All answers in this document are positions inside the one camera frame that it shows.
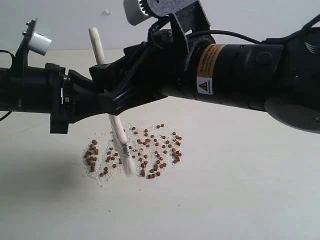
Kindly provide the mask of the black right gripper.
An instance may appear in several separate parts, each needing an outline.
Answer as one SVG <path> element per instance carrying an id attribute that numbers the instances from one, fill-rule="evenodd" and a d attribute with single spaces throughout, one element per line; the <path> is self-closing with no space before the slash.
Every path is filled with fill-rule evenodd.
<path id="1" fill-rule="evenodd" d="M 89 73 L 104 94 L 110 94 L 107 114 L 118 116 L 166 97 L 198 100 L 199 51 L 198 32 L 165 29 L 124 48 L 124 56 L 115 62 L 90 67 Z"/>

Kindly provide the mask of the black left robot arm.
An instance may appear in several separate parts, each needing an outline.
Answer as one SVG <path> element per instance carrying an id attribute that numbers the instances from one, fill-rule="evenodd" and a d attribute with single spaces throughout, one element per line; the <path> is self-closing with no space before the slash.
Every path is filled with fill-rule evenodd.
<path id="1" fill-rule="evenodd" d="M 50 115 L 50 133 L 67 134 L 70 124 L 110 111 L 111 101 L 89 78 L 53 63 L 26 66 L 21 74 L 0 70 L 0 109 Z"/>

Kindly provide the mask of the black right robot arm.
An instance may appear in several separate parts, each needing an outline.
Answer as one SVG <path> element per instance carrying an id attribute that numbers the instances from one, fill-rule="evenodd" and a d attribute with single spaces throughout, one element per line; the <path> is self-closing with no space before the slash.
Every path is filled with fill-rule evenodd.
<path id="1" fill-rule="evenodd" d="M 216 44 L 209 31 L 124 50 L 94 65 L 92 79 L 118 115 L 166 97 L 268 113 L 289 127 L 320 131 L 320 29 L 305 25 L 257 44 Z"/>

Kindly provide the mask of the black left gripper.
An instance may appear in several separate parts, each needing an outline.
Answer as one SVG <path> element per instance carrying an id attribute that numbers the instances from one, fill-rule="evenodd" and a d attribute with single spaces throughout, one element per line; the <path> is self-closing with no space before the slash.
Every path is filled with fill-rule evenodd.
<path id="1" fill-rule="evenodd" d="M 98 86 L 91 79 L 72 69 L 68 71 L 67 75 L 65 67 L 54 63 L 46 63 L 45 72 L 52 90 L 51 134 L 68 133 L 70 103 L 66 100 L 70 95 L 70 82 L 73 90 L 77 92 L 73 94 L 71 101 L 72 124 L 95 115 L 107 114 L 110 110 L 110 94 L 100 93 Z"/>

